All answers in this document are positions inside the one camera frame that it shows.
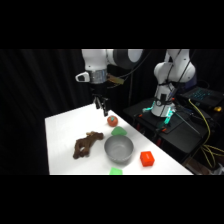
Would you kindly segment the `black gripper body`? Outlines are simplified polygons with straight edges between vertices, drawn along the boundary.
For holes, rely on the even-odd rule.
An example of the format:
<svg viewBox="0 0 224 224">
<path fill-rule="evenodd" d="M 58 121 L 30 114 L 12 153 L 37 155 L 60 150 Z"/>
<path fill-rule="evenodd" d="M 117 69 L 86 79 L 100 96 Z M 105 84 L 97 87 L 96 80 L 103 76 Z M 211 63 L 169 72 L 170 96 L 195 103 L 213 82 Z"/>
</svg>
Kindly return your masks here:
<svg viewBox="0 0 224 224">
<path fill-rule="evenodd" d="M 107 84 L 91 84 L 91 93 L 93 97 L 102 97 L 105 98 L 107 96 Z"/>
</svg>

